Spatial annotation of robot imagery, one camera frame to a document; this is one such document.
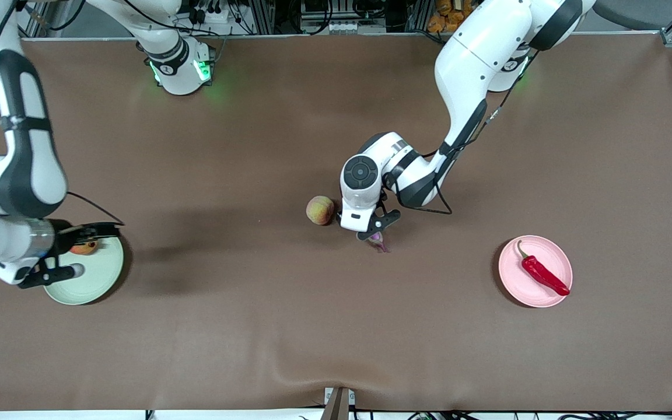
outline round button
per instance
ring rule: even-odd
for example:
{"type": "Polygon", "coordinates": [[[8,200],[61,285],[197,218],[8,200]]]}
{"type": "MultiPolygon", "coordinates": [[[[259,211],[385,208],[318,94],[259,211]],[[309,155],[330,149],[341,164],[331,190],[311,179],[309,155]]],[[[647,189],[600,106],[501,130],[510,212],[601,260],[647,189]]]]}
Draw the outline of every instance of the round button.
{"type": "Polygon", "coordinates": [[[355,179],[358,179],[360,181],[362,179],[367,178],[369,173],[370,168],[368,168],[368,166],[363,164],[362,162],[359,162],[352,168],[352,176],[354,176],[355,179]]]}

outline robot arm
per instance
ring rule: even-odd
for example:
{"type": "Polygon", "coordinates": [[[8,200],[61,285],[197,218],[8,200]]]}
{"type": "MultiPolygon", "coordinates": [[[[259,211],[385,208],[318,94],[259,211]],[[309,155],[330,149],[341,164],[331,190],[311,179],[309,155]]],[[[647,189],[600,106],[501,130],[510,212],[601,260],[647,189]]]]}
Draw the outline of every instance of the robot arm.
{"type": "Polygon", "coordinates": [[[58,255],[95,237],[118,236],[112,223],[71,226],[45,220],[64,201],[67,178],[54,148],[43,87],[23,55],[12,14],[0,2],[0,278],[21,288],[78,277],[79,265],[61,267],[58,255]],[[56,259],[49,268],[45,257],[56,259]]]}
{"type": "Polygon", "coordinates": [[[427,161],[396,133],[375,135],[341,170],[341,226],[367,239],[397,221],[375,214],[383,188],[407,208],[438,194],[487,110],[489,83],[521,43],[549,50],[574,30],[594,0],[486,0],[461,24],[435,61],[435,82],[450,113],[450,130],[427,161]]]}
{"type": "MultiPolygon", "coordinates": [[[[11,3],[0,2],[0,23],[11,3]]],[[[0,35],[0,216],[44,218],[61,205],[67,178],[58,160],[38,73],[22,54],[15,16],[0,35]]]]}
{"type": "Polygon", "coordinates": [[[87,2],[113,17],[136,37],[138,46],[149,57],[155,79],[169,93],[187,95],[211,83],[214,49],[193,37],[182,37],[171,24],[170,17],[178,13],[181,0],[87,2]]]}

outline black strap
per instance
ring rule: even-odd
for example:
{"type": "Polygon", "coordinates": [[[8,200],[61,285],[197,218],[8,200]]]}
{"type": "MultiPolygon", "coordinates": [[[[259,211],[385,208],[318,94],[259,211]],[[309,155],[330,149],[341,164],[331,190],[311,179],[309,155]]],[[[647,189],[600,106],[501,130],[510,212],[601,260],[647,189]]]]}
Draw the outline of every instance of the black strap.
{"type": "Polygon", "coordinates": [[[419,152],[412,150],[408,153],[406,153],[406,156],[402,157],[401,160],[399,160],[398,164],[395,165],[393,169],[390,170],[390,175],[392,176],[384,176],[384,182],[385,186],[387,188],[392,188],[394,184],[398,181],[398,177],[401,176],[404,170],[408,168],[408,165],[411,165],[411,162],[414,161],[414,159],[419,157],[419,152]]]}
{"type": "Polygon", "coordinates": [[[46,118],[33,118],[20,115],[0,117],[0,127],[4,131],[11,130],[43,130],[51,132],[51,121],[46,118]]]}

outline table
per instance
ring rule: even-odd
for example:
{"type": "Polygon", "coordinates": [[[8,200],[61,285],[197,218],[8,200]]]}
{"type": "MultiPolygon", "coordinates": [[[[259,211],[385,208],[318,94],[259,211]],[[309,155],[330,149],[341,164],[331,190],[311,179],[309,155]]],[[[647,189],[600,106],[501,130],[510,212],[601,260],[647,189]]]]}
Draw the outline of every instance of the table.
{"type": "MultiPolygon", "coordinates": [[[[298,407],[334,385],[376,410],[672,410],[657,35],[541,54],[446,180],[454,214],[405,211],[386,255],[305,205],[340,196],[341,165],[377,132],[438,146],[429,40],[230,40],[213,87],[185,97],[130,42],[24,44],[70,188],[128,224],[131,270],[81,307],[0,281],[0,410],[298,407]],[[562,304],[503,292],[496,254],[520,234],[568,253],[562,304]]],[[[73,199],[54,217],[104,220],[73,199]]]]}

